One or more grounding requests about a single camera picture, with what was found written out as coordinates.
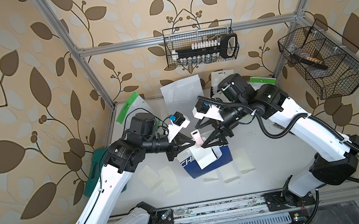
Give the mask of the blue white Cheerful bag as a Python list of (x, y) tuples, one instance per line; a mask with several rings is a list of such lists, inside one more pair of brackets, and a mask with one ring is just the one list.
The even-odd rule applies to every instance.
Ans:
[(202, 148), (189, 147), (177, 156), (177, 160), (193, 179), (197, 179), (233, 161), (227, 145)]

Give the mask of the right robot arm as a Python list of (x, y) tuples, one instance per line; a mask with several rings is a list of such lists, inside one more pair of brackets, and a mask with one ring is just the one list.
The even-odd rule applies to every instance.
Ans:
[(242, 118), (251, 115), (270, 139), (281, 139), (292, 133), (311, 146), (316, 154), (303, 172), (290, 176), (281, 191), (281, 202), (294, 205), (312, 190), (324, 185), (340, 185), (344, 181), (359, 183), (353, 174), (358, 167), (359, 137), (348, 136), (302, 109), (284, 91), (272, 84), (258, 90), (248, 85), (244, 89), (224, 93), (227, 102), (215, 98), (198, 97), (192, 110), (199, 119), (215, 128), (205, 146), (224, 145), (233, 136)]

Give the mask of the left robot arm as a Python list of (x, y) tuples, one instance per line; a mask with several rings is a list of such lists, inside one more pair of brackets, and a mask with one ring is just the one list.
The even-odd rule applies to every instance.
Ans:
[[(178, 133), (172, 141), (167, 137), (151, 141), (117, 140), (112, 143), (85, 209), (76, 224), (110, 224), (108, 220), (124, 186), (147, 153), (164, 152), (169, 160), (195, 144), (194, 140)], [(158, 212), (145, 202), (140, 202), (127, 216), (113, 224), (171, 224), (172, 210)]]

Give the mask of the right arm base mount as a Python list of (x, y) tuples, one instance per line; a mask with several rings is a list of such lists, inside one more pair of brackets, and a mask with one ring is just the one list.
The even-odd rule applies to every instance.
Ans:
[(316, 216), (320, 203), (319, 191), (315, 190), (314, 195), (312, 192), (309, 192), (305, 196), (299, 197), (289, 191), (288, 186), (291, 178), (292, 175), (286, 180), (282, 190), (267, 192), (263, 195), (268, 210), (274, 212), (299, 207), (300, 213), (290, 213), (292, 219), (291, 224), (311, 224)]

